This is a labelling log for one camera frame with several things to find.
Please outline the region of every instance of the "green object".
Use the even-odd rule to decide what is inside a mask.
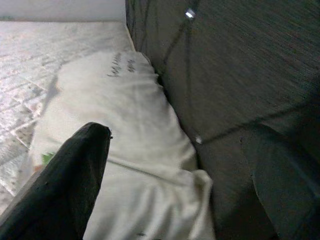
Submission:
[[[47,165],[54,155],[55,155],[54,152],[48,152],[47,154],[42,154],[43,165]]]

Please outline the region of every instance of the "dark fabric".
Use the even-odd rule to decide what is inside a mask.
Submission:
[[[264,125],[246,130],[242,149],[256,194],[284,240],[320,239],[320,165]]]
[[[237,133],[264,123],[297,137],[320,85],[320,2],[126,2],[136,50],[150,58],[200,164],[214,180],[216,226],[222,229],[236,212],[241,221],[246,218],[241,205],[255,199],[243,194],[253,186],[238,155]],[[186,18],[188,8],[194,20]],[[257,218],[265,214],[258,211]]]
[[[111,132],[88,123],[69,138],[0,218],[0,240],[81,240],[100,190]]]

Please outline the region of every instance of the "wall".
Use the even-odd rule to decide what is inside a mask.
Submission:
[[[125,0],[0,0],[0,20],[125,21]]]

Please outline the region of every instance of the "pillow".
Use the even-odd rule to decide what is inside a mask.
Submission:
[[[98,195],[110,130],[88,123],[68,139],[0,217],[0,240],[80,240]]]
[[[212,181],[138,52],[97,52],[64,65],[31,144],[34,166],[87,122],[110,127],[101,190],[84,240],[214,239]]]

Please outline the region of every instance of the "gray sofa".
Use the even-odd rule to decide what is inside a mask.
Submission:
[[[267,214],[240,138],[248,126],[264,124],[319,160],[314,112],[319,109],[320,2],[127,0],[126,10],[136,50],[149,57],[200,166],[213,179],[217,238],[289,239],[274,219],[286,221],[291,213],[284,207]],[[268,169],[271,162],[263,164]],[[278,181],[284,180],[288,186],[295,181]],[[276,191],[268,178],[259,184]]]

